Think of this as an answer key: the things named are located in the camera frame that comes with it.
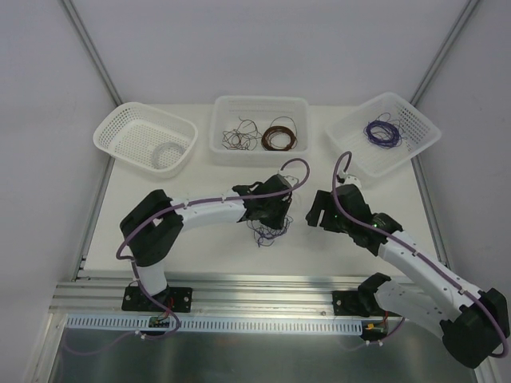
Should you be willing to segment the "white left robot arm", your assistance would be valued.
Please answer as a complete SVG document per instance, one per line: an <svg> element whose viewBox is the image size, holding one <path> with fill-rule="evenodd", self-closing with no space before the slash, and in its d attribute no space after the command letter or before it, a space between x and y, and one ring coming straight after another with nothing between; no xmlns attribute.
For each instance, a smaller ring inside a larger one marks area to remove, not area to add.
<svg viewBox="0 0 511 383"><path fill-rule="evenodd" d="M181 232L245 221L281 230L291 197L291 184L279 174L264 182L236 185L221 197L189 202L172 199L161 189L151 191L120 223L141 283L141 302L150 310L166 305L164 258Z"/></svg>

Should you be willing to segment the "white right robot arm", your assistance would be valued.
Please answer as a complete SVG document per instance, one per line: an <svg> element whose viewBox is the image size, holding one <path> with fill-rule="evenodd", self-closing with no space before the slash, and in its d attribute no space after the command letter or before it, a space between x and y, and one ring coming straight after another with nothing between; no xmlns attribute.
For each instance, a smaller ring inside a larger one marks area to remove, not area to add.
<svg viewBox="0 0 511 383"><path fill-rule="evenodd" d="M348 235L358 246L400 270L421 293L376 273L358 287L358 315L390 311L427 330L465 367L510 351L505 296L482 290L419 249L402 226L385 213L374 213L353 184L318 190L307 224Z"/></svg>

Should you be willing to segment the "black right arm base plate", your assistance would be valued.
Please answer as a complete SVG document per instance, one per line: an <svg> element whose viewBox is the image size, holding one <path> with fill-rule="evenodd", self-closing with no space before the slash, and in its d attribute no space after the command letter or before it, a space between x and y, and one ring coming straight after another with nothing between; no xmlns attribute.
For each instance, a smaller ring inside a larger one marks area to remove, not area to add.
<svg viewBox="0 0 511 383"><path fill-rule="evenodd" d="M335 316L369 318L385 315L372 294L359 290L334 290L331 297Z"/></svg>

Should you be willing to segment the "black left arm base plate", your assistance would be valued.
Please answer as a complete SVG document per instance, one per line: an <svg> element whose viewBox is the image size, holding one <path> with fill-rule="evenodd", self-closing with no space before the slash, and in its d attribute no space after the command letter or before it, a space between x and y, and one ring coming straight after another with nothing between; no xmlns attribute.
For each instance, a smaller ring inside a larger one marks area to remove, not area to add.
<svg viewBox="0 0 511 383"><path fill-rule="evenodd" d="M171 309L174 313L189 313L192 305L192 292L190 287L170 287L155 295L153 298L160 304ZM152 303L138 286L127 286L121 310L126 312L163 312L158 305Z"/></svg>

